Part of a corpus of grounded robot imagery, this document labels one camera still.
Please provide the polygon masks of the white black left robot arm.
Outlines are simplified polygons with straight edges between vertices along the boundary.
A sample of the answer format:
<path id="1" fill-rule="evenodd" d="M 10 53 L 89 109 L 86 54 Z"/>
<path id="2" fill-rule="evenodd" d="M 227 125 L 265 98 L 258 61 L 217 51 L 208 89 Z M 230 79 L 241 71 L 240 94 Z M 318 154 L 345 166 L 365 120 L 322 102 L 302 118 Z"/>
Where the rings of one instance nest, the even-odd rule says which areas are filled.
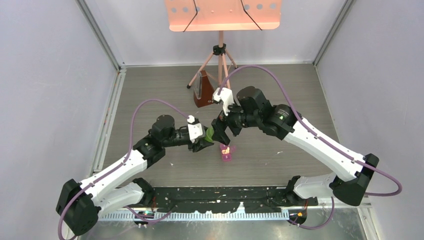
<path id="1" fill-rule="evenodd" d="M 121 159 L 80 182 L 72 178 L 63 184 L 56 205 L 59 223 L 65 223 L 75 236 L 81 236 L 101 217 L 119 208 L 133 204 L 148 207 L 155 191 L 146 180 L 136 178 L 124 187 L 120 185 L 162 159 L 166 148 L 187 146 L 196 153 L 214 144 L 213 134 L 212 127 L 202 125 L 192 115 L 180 128 L 175 127 L 172 116 L 158 116 L 148 134 Z"/>

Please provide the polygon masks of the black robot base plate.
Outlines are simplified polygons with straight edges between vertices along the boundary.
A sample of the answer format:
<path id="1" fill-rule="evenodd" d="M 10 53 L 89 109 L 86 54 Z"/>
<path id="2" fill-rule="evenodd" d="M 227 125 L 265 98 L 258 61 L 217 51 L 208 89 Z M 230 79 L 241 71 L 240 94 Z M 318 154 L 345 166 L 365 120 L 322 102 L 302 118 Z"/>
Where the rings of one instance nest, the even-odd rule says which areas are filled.
<path id="1" fill-rule="evenodd" d="M 318 199 L 300 199 L 277 186 L 155 187 L 148 204 L 132 203 L 132 208 L 152 208 L 158 212 L 213 214 L 234 213 L 244 207 L 246 213 L 277 213 L 282 207 L 317 206 Z"/>

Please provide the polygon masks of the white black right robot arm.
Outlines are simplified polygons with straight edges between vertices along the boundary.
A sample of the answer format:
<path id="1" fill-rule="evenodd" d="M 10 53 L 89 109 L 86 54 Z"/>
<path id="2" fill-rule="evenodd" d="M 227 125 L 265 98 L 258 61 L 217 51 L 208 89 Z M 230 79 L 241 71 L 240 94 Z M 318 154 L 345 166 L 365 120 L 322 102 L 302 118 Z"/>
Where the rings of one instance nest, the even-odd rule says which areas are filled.
<path id="1" fill-rule="evenodd" d="M 286 104 L 272 105 L 263 92 L 248 86 L 240 90 L 235 103 L 233 92 L 226 87 L 216 89 L 212 101 L 223 110 L 211 123 L 212 139 L 223 145 L 230 143 L 226 129 L 234 136 L 243 128 L 258 128 L 264 134 L 293 144 L 331 169 L 331 173 L 294 176 L 283 190 L 281 199 L 291 205 L 303 204 L 309 198 L 334 197 L 350 206 L 359 206 L 374 174 L 364 167 L 376 167 L 379 158 L 372 153 L 354 153 L 315 129 L 307 119 Z"/>

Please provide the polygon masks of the green pill bottle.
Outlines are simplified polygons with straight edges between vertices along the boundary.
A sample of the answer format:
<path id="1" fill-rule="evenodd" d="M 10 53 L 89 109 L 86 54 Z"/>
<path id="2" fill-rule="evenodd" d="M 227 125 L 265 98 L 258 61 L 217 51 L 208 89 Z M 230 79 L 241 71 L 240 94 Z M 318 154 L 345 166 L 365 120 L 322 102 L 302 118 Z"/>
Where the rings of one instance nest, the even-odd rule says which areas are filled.
<path id="1" fill-rule="evenodd" d="M 213 143 L 214 142 L 214 140 L 213 140 L 214 133 L 215 133 L 215 131 L 212 127 L 207 128 L 205 130 L 205 136 L 204 136 L 205 141 L 207 141 L 209 143 Z"/>

